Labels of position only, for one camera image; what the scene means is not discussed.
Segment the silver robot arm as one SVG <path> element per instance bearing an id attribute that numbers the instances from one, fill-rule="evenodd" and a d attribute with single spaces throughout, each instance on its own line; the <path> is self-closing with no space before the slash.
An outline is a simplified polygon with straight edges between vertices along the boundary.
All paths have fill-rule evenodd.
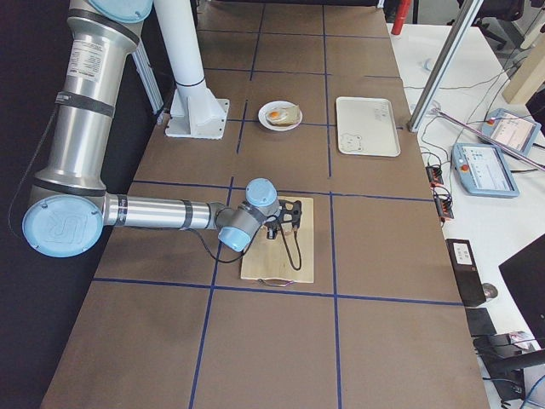
<path id="1" fill-rule="evenodd" d="M 192 7 L 187 1 L 73 1 L 68 25 L 72 52 L 56 97 L 49 162 L 32 186 L 22 220 L 26 242 L 46 256 L 70 257 L 91 248 L 106 226 L 218 232 L 238 254 L 265 228 L 270 237 L 285 224 L 297 228 L 300 202 L 278 197 L 265 178 L 251 181 L 232 209 L 220 203 L 150 199 L 107 192 L 100 178 L 118 90 L 128 55 L 155 13 L 176 82 L 168 135 L 219 139 L 229 103 L 209 90 Z"/>

